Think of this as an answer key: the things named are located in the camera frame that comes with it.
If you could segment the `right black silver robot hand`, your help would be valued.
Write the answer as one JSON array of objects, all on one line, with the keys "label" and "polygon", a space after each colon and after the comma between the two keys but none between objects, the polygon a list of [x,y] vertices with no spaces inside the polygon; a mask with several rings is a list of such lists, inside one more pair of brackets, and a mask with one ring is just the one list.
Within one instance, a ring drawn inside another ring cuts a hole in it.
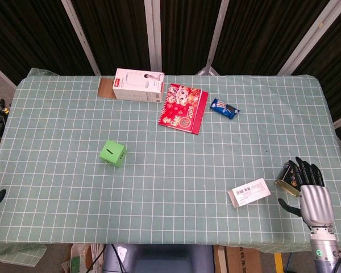
[{"label": "right black silver robot hand", "polygon": [[278,198],[281,207],[303,219],[310,230],[326,228],[332,232],[335,214],[332,207],[330,192],[325,187],[321,170],[300,157],[289,160],[276,184],[299,199],[300,206],[293,207],[282,198]]}]

